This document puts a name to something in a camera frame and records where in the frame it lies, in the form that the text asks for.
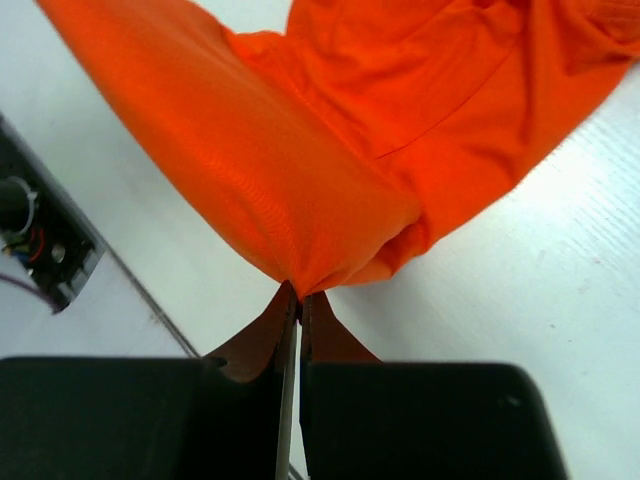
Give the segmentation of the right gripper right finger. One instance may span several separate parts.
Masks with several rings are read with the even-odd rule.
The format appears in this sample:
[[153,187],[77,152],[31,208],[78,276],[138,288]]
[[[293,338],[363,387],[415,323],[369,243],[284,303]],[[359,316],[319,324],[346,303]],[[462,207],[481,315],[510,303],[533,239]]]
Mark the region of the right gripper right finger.
[[313,479],[564,479],[543,398],[520,367],[384,362],[302,305],[300,424]]

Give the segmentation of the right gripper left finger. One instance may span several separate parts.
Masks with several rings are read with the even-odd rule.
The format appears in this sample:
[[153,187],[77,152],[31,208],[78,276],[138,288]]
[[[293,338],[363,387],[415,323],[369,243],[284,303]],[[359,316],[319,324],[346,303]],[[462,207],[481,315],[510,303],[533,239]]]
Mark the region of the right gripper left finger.
[[279,287],[201,358],[1,363],[5,479],[284,479],[298,308]]

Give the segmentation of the orange t shirt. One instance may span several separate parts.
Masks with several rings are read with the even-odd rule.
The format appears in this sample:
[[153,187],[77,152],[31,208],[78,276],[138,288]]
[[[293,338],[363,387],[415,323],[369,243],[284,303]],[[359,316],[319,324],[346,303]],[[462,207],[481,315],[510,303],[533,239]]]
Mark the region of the orange t shirt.
[[152,161],[299,296],[385,280],[511,191],[639,59],[635,1],[41,9]]

